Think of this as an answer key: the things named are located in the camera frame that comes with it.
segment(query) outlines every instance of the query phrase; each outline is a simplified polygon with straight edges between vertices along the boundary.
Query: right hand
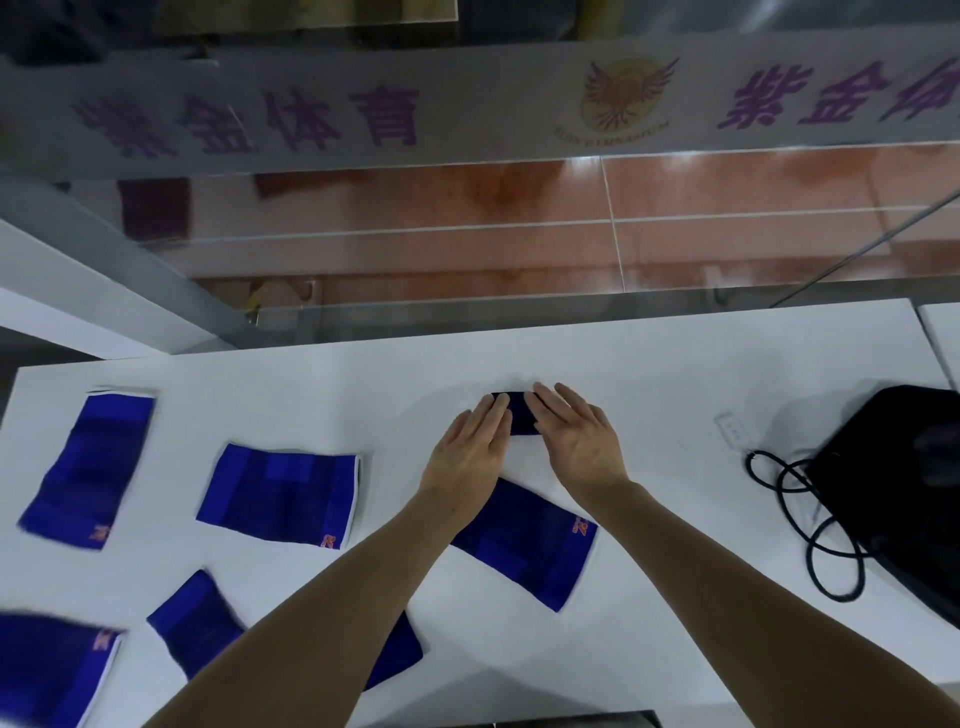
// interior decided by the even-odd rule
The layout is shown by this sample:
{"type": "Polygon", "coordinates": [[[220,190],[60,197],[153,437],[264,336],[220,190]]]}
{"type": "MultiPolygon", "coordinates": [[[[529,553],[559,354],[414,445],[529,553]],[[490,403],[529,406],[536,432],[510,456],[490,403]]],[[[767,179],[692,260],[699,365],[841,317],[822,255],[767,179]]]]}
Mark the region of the right hand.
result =
{"type": "Polygon", "coordinates": [[[523,397],[537,418],[550,465],[574,500],[593,511],[611,495],[638,488],[627,475],[620,442],[604,411],[565,384],[556,390],[537,382],[523,397]]]}

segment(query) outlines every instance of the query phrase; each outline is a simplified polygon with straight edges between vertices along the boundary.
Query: white table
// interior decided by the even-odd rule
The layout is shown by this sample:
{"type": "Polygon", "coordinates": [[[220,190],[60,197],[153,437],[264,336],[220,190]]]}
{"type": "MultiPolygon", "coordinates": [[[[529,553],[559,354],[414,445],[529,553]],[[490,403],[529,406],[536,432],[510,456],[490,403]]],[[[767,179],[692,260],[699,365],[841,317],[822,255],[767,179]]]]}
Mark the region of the white table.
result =
{"type": "Polygon", "coordinates": [[[923,305],[919,311],[930,343],[956,386],[960,381],[960,303],[923,305]]]}
{"type": "MultiPolygon", "coordinates": [[[[946,386],[907,301],[486,331],[22,370],[0,428],[0,608],[130,630],[91,728],[139,726],[183,684],[144,618],[209,567],[252,624],[337,554],[194,521],[226,441],[361,452],[353,540],[417,487],[430,449],[485,392],[573,385],[617,428],[631,474],[667,506],[795,594],[937,682],[960,679],[960,630],[871,568],[863,597],[820,596],[772,494],[742,472],[714,418],[732,411],[769,449],[816,447],[882,383],[946,386]],[[96,385],[160,391],[106,548],[22,533],[16,519],[96,385]]],[[[505,474],[571,510],[538,438],[505,474]]],[[[853,579],[820,559],[825,583],[853,579]]],[[[449,548],[410,602],[427,654],[364,694],[353,725],[436,726],[723,703],[730,695],[653,586],[606,533],[555,615],[449,548]]]]}

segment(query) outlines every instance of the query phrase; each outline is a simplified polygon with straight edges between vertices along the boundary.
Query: floor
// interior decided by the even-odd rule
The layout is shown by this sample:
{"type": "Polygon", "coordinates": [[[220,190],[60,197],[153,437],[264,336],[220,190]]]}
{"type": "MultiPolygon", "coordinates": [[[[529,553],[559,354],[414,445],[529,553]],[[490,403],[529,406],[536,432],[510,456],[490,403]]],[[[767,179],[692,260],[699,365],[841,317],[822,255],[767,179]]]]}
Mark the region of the floor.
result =
{"type": "MultiPolygon", "coordinates": [[[[808,279],[960,187],[960,144],[75,182],[241,309],[808,279]]],[[[833,279],[960,272],[960,206],[833,279]]]]}

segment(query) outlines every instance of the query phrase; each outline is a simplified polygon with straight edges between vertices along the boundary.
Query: black bag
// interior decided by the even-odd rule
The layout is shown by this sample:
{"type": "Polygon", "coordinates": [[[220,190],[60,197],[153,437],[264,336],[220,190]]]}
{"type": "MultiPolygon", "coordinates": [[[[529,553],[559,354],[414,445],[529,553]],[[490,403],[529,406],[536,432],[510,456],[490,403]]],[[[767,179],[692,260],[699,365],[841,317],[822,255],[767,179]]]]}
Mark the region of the black bag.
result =
{"type": "Polygon", "coordinates": [[[865,555],[960,627],[960,394],[910,385],[879,391],[805,474],[865,555]]]}

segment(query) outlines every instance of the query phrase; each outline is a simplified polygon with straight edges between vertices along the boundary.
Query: power outlet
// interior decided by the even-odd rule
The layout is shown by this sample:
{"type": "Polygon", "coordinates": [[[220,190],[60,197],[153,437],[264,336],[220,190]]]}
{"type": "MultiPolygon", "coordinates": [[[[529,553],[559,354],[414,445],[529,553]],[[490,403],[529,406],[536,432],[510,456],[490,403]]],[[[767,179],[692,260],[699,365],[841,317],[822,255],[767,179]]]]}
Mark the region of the power outlet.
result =
{"type": "Polygon", "coordinates": [[[713,418],[716,422],[720,434],[727,441],[730,449],[737,452],[746,452],[754,449],[754,440],[747,431],[747,427],[740,422],[740,418],[732,412],[724,412],[713,418]]]}

